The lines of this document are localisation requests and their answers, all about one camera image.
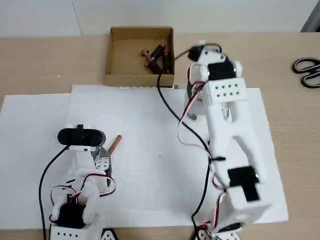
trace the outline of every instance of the black cable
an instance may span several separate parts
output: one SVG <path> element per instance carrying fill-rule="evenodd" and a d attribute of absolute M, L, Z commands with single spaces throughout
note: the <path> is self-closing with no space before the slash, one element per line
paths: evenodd
<path fill-rule="evenodd" d="M 55 157 L 48 163 L 48 165 L 45 167 L 41 179 L 40 179 L 40 183 L 39 183 L 39 205 L 40 205 L 40 212 L 41 212 L 41 221 L 42 221 L 42 234 L 43 234 L 43 240 L 47 239 L 47 235 L 46 235 L 46 223 L 45 223 L 45 214 L 44 214 L 44 208 L 42 205 L 42 198 L 41 198 L 41 188 L 42 188 L 42 183 L 44 181 L 44 177 L 46 175 L 46 172 L 48 171 L 49 167 L 51 166 L 51 164 L 58 158 L 60 157 L 61 154 L 64 153 L 64 151 L 66 151 L 69 147 L 71 146 L 71 144 L 65 146 L 57 155 L 55 155 Z"/>
<path fill-rule="evenodd" d="M 219 52 L 222 53 L 222 47 L 217 44 L 217 43 L 206 43 L 206 44 L 203 44 L 203 46 L 215 46 L 215 47 L 218 47 L 219 48 Z M 183 55 L 185 55 L 186 53 L 188 53 L 190 50 L 192 49 L 192 47 L 186 49 L 185 51 L 183 51 L 182 53 L 178 54 L 175 58 L 174 58 L 174 61 L 178 60 L 179 58 L 181 58 Z M 172 113 L 172 115 L 178 120 L 180 121 L 180 117 L 178 117 L 178 115 L 172 110 L 172 108 L 169 106 L 169 104 L 167 103 L 167 101 L 165 100 L 162 92 L 161 92 L 161 89 L 160 89 L 160 79 L 161 79 L 161 76 L 162 74 L 160 73 L 158 75 L 158 78 L 157 78 L 157 81 L 156 81 L 156 88 L 158 89 L 158 92 L 159 92 L 159 95 L 164 103 L 164 105 L 169 109 L 169 111 Z M 207 146 L 207 144 L 205 143 L 205 141 L 191 128 L 189 127 L 187 124 L 185 124 L 184 122 L 181 122 L 182 125 L 184 125 L 190 132 L 192 132 L 199 140 L 200 142 L 202 143 L 203 147 L 205 148 L 205 150 L 209 153 L 209 155 L 211 156 L 210 154 L 210 150 Z M 199 205 L 198 207 L 196 208 L 196 210 L 194 211 L 194 213 L 191 215 L 191 220 L 192 220 L 192 223 L 193 223 L 193 227 L 194 227 L 194 232 L 196 233 L 196 237 L 198 240 L 200 240 L 200 237 L 199 237 L 199 230 L 198 230 L 198 227 L 196 225 L 196 222 L 194 220 L 194 217 L 197 215 L 197 213 L 199 212 L 200 208 L 202 207 L 202 204 L 205 200 L 205 197 L 206 197 L 206 194 L 207 194 L 207 188 L 208 188 L 208 181 L 209 181 L 209 173 L 210 173 L 210 158 L 208 159 L 208 166 L 207 166 L 207 170 L 206 170 L 206 175 L 205 175 L 205 183 L 204 183 L 204 188 L 203 188 L 203 193 L 202 193 L 202 196 L 201 196 L 201 200 L 199 202 Z"/>
<path fill-rule="evenodd" d="M 207 194 L 208 181 L 209 181 L 209 173 L 210 173 L 210 161 L 208 161 L 208 167 L 207 167 L 207 169 L 206 169 L 205 182 L 204 182 L 204 188 L 203 188 L 203 193 L 202 193 L 202 196 L 201 196 L 201 200 L 200 200 L 200 202 L 199 202 L 198 207 L 196 208 L 196 210 L 194 211 L 194 213 L 191 215 L 191 220 L 192 220 L 193 227 L 194 227 L 194 233 L 196 234 L 196 237 L 198 238 L 198 240 L 200 240 L 199 230 L 198 230 L 198 227 L 197 227 L 197 225 L 196 225 L 196 222 L 195 222 L 194 217 L 197 215 L 197 213 L 199 212 L 199 210 L 200 210 L 201 207 L 202 207 L 202 204 L 204 203 L 204 200 L 205 200 L 205 197 L 206 197 L 206 194 Z"/>
<path fill-rule="evenodd" d="M 169 106 L 169 104 L 167 103 L 167 101 L 165 100 L 161 89 L 160 89 L 160 78 L 161 78 L 162 74 L 159 74 L 158 79 L 156 81 L 156 88 L 158 89 L 159 95 L 164 103 L 164 105 L 169 109 L 169 111 L 172 113 L 172 115 L 178 120 L 180 121 L 180 117 L 172 110 L 172 108 Z M 190 132 L 192 132 L 202 143 L 203 147 L 205 148 L 205 150 L 209 153 L 210 155 L 210 150 L 207 146 L 207 144 L 205 143 L 205 141 L 199 136 L 198 133 L 196 133 L 191 127 L 189 127 L 187 124 L 185 124 L 183 121 L 181 122 L 183 126 L 185 126 Z"/>

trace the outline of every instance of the black clamp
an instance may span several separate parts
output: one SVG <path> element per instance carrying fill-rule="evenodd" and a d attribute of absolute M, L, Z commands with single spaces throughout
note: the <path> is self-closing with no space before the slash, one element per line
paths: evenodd
<path fill-rule="evenodd" d="M 212 163 L 214 161 L 221 162 L 221 161 L 225 161 L 225 160 L 227 160 L 227 159 L 224 156 L 209 157 L 209 159 L 208 159 L 209 163 Z"/>

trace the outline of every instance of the white wall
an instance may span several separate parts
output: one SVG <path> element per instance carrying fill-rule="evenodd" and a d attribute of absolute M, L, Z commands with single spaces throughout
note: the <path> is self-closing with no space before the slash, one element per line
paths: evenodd
<path fill-rule="evenodd" d="M 0 0 L 0 37 L 81 36 L 70 0 Z"/>
<path fill-rule="evenodd" d="M 176 33 L 299 32 L 317 2 L 0 0 L 0 37 L 104 35 L 121 25 L 173 26 Z"/>

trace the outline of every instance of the white foam board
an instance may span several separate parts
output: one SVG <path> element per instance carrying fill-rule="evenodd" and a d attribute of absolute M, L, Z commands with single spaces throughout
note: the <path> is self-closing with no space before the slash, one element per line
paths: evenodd
<path fill-rule="evenodd" d="M 164 88 L 163 94 L 180 115 L 185 90 Z M 286 200 L 261 92 L 257 88 L 248 89 L 248 96 L 254 128 L 267 160 L 270 174 L 267 187 L 273 203 L 258 223 L 285 221 L 288 219 Z M 201 149 L 178 143 L 177 120 L 162 103 L 156 88 L 75 85 L 67 122 L 93 125 L 105 132 L 109 143 L 116 135 L 123 135 L 112 159 L 117 193 L 101 200 L 99 206 L 103 215 L 110 217 L 106 218 L 106 225 L 128 227 L 129 219 L 135 226 L 191 225 L 190 215 L 203 191 L 207 155 Z M 188 122 L 202 137 L 208 138 L 204 117 Z M 199 143 L 184 127 L 180 135 L 187 142 Z M 245 158 L 236 142 L 232 141 L 229 147 L 229 161 L 238 160 L 239 156 Z M 209 187 L 198 220 L 211 214 L 217 196 L 218 192 Z M 110 214 L 109 206 L 115 215 Z"/>
<path fill-rule="evenodd" d="M 177 113 L 182 112 L 184 91 L 164 89 Z M 258 89 L 248 89 L 253 120 L 264 144 L 273 172 L 275 205 L 259 220 L 288 219 L 285 196 L 274 158 L 268 120 Z M 200 200 L 207 167 L 206 154 L 178 144 L 176 120 L 154 88 L 75 86 L 69 94 L 6 96 L 0 113 L 0 229 L 39 229 L 41 218 L 38 185 L 48 162 L 63 146 L 57 133 L 66 123 L 91 124 L 103 130 L 108 147 L 116 135 L 123 139 L 112 154 L 115 194 L 98 206 L 106 227 L 189 226 L 190 215 Z M 206 136 L 204 119 L 191 125 Z M 181 128 L 181 137 L 194 137 Z M 235 157 L 240 149 L 228 158 Z M 50 189 L 59 183 L 70 165 L 64 153 L 44 179 L 42 198 L 45 215 L 52 209 Z M 202 221 L 214 207 L 217 192 L 209 187 L 197 219 Z"/>

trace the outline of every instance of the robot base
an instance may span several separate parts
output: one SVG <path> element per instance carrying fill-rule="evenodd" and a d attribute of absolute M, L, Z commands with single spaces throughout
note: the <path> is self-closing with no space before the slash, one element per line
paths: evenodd
<path fill-rule="evenodd" d="M 87 229 L 74 229 L 67 227 L 50 227 L 50 240 L 92 240 Z M 100 240 L 119 240 L 113 228 L 102 229 Z"/>
<path fill-rule="evenodd" d="M 102 230 L 101 240 L 119 240 L 113 228 L 104 228 Z"/>
<path fill-rule="evenodd" d="M 218 235 L 208 235 L 205 230 L 199 230 L 200 240 L 240 240 L 239 236 L 235 232 L 219 233 Z M 198 240 L 197 236 L 193 232 L 190 240 Z"/>

